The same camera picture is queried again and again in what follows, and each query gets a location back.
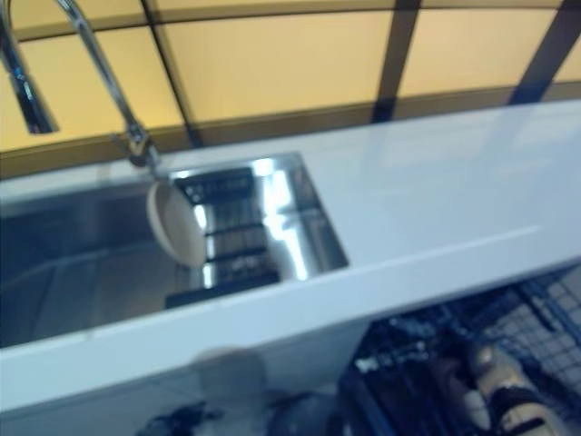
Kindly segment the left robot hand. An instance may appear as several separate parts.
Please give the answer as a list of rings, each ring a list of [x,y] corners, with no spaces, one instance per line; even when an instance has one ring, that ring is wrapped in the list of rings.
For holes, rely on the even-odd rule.
[[[159,435],[194,435],[196,429],[207,421],[217,421],[224,412],[206,401],[192,402],[153,419]]]

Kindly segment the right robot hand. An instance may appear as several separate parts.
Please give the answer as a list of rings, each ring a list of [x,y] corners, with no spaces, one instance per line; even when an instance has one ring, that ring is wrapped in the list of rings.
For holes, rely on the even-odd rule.
[[[444,396],[461,399],[477,389],[476,382],[468,367],[456,357],[437,357],[430,370]]]

